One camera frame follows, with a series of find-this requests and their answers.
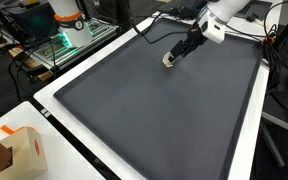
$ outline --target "dark floor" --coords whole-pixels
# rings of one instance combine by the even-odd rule
[[[162,3],[156,2],[155,0],[133,0],[133,14],[150,15],[151,13],[155,12],[157,7],[159,7],[161,4]],[[0,116],[7,113],[19,104],[15,95],[13,82],[11,81],[11,78],[7,72],[9,62],[10,58],[8,56],[0,54]],[[20,82],[25,90],[30,92],[30,94],[25,94],[25,92],[21,90],[23,99],[28,101],[33,101],[31,95],[48,84],[48,82],[41,81],[30,83],[27,81],[26,77],[23,76],[23,74],[20,74]],[[283,71],[280,89],[288,90],[288,72],[285,70]],[[288,131],[273,124],[268,124],[267,126],[282,154],[282,157],[285,160],[286,167],[283,170],[277,167],[269,149],[264,143],[262,137],[259,136],[254,156],[251,179],[288,180]]]

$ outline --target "white cylinder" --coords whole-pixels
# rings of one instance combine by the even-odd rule
[[[208,9],[220,20],[228,23],[230,19],[242,10],[251,0],[220,0],[209,2]]]
[[[79,13],[79,9],[75,0],[48,0],[51,4],[55,14],[60,17],[71,17]],[[62,21],[60,23],[59,31],[65,33],[68,38],[70,45],[72,47],[81,47],[89,44],[93,37],[88,24],[83,21],[82,18],[75,19],[70,23],[70,27],[65,27],[61,23],[67,21]]]

